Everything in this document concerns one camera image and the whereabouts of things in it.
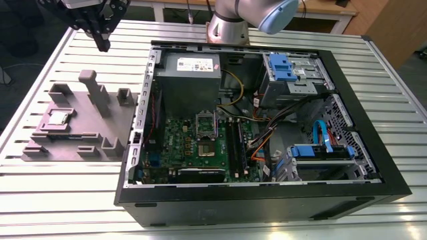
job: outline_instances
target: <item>aluminum table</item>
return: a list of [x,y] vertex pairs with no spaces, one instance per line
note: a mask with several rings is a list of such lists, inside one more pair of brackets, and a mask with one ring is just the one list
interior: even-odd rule
[[330,50],[402,171],[413,195],[338,220],[143,228],[114,206],[119,162],[26,162],[23,148],[47,110],[49,90],[83,91],[82,69],[110,92],[141,92],[151,40],[206,41],[206,26],[122,21],[111,49],[69,30],[0,137],[0,238],[422,239],[427,236],[427,113],[377,46],[359,36],[250,30],[253,45]]

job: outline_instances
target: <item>black cable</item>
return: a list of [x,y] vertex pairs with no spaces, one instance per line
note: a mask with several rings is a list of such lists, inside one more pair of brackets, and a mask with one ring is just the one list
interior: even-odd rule
[[302,0],[302,4],[303,4],[302,18],[305,19],[305,18],[306,18],[306,15],[307,15],[307,6],[306,6],[305,0]]
[[177,18],[182,19],[182,20],[185,21],[185,23],[187,23],[189,19],[177,13],[177,9],[173,9],[173,8],[171,8],[171,11],[173,11],[173,13],[174,13],[174,16],[175,16]]
[[213,12],[213,7],[211,7],[210,0],[206,0],[206,5],[207,5],[209,14],[210,14],[211,19],[213,19],[213,17],[214,17],[214,12]]
[[194,15],[194,17],[193,17],[194,19],[197,19],[199,13],[201,13],[201,10],[198,10],[198,12],[195,13],[195,15]]
[[190,24],[194,24],[195,18],[194,18],[193,10],[190,9],[190,2],[189,2],[189,0],[187,0],[187,9],[189,9],[189,22],[190,22]]

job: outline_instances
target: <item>metal chassis frame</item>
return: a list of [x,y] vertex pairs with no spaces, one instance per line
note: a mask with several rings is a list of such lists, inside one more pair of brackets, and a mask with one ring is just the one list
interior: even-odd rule
[[[153,41],[153,51],[162,48],[173,48],[175,46],[179,51],[195,52],[238,52],[238,53],[270,53],[283,51],[295,51],[283,47],[259,47],[259,46],[238,46],[226,44],[194,43],[194,42],[167,42]],[[379,134],[374,128],[369,115],[358,100],[357,94],[342,72],[341,66],[330,51],[317,49],[298,49],[298,52],[318,53],[323,61],[326,71],[334,81],[338,94],[343,100],[347,112],[355,123],[355,130],[363,140],[365,146],[370,151],[370,156],[375,161],[375,166],[381,172],[383,183],[377,184],[347,184],[345,189],[342,184],[327,185],[269,185],[263,187],[157,187],[157,188],[127,188],[126,181],[126,164],[127,158],[123,159],[122,170],[119,175],[119,183],[115,196],[115,205],[123,206],[130,203],[155,202],[182,202],[182,201],[222,201],[222,200],[249,200],[249,199],[289,199],[289,198],[321,198],[326,196],[334,197],[357,197],[357,199],[370,199],[367,204],[357,207],[350,212],[367,207],[374,203],[387,203],[411,194],[411,190],[406,184],[386,146],[382,142]],[[150,90],[147,83],[153,80],[154,71],[153,55],[149,57],[147,77],[143,87]]]

